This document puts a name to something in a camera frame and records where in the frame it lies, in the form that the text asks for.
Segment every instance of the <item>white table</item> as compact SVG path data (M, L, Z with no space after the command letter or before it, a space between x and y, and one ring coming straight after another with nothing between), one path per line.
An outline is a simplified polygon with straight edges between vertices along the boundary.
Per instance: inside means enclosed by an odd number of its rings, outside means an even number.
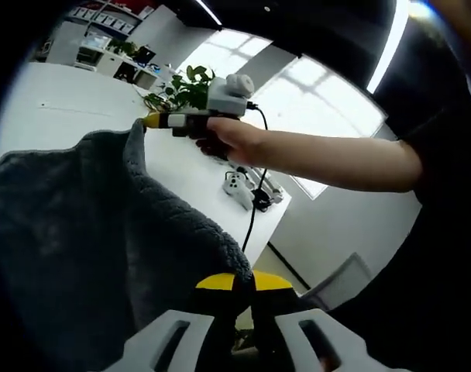
M0 116L0 157L11 150L60 150L86 133L128 130L147 114L136 89L111 77L57 64L28 64ZM189 139L148 130L146 169L179 197L217 222L242 245L251 213L222 190L227 165L204 156ZM291 197L257 212L246 255L254 265Z

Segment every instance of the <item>yellow part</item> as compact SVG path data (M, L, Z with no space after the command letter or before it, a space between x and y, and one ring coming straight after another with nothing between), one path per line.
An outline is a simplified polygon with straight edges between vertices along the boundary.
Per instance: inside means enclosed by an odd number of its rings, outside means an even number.
M292 288L292 284L278 275L262 273L254 270L254 280L257 291L271 291L273 289Z
M216 274L198 283L196 288L219 289L223 291L231 291L234 285L234 274Z
M153 113L148 115L146 118L143 119L144 125L148 128L156 129L160 126L160 114Z

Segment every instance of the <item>white game controller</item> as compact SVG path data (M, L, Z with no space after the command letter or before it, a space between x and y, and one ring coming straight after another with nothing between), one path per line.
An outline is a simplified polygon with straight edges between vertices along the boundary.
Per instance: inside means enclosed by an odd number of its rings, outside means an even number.
M242 205L246 211L253 209L254 194L250 191L248 182L243 173L234 172L227 177L223 184L223 190Z

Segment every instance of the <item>black cable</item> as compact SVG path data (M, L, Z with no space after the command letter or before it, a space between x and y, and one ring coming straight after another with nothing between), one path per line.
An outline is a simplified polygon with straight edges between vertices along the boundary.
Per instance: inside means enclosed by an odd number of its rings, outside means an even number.
M265 130L268 130L268 124L266 123L265 114L263 114L263 111L261 111L261 109L258 107L258 105L254 104L252 102L248 102L248 109L257 110L257 111L260 112L261 116L263 117L263 123L265 124ZM267 169L265 169L263 171L263 174L261 175L261 180L260 180L260 183L258 184L257 190L261 190L262 187L263 187L263 182L265 181L266 171L267 171ZM255 215L256 215L256 203L253 203L253 211L251 212L251 222L249 223L249 229L248 229L248 232L246 233L246 238L244 239L244 244L242 245L242 251L243 252L246 251L246 246L248 244L249 237L251 236L251 232L253 231Z

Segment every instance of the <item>floor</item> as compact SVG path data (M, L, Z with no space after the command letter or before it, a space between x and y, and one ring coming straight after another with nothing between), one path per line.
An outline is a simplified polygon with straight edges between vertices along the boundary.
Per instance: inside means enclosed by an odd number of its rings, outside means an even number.
M254 265L254 269L283 277L292 284L296 292L301 294L306 292L306 288L303 287L299 280L285 267L268 246L261 253L260 258ZM250 329L253 327L250 309L247 309L237 318L235 326L238 329Z

